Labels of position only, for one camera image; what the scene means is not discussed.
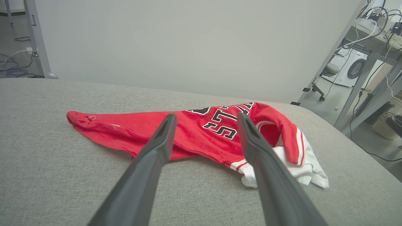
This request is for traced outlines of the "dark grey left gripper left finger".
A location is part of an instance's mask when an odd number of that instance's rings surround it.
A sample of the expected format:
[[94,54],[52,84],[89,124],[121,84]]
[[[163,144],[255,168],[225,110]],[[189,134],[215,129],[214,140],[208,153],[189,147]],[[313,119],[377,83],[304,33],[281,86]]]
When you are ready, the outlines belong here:
[[170,160],[177,118],[165,117],[116,183],[89,226],[147,226],[162,167]]

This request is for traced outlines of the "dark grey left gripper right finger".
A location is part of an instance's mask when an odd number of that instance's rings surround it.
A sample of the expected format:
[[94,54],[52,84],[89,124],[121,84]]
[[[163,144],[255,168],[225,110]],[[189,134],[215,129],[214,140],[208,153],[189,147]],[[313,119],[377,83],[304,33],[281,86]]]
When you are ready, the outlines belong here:
[[327,222],[245,113],[237,128],[245,159],[253,166],[267,226],[326,226]]

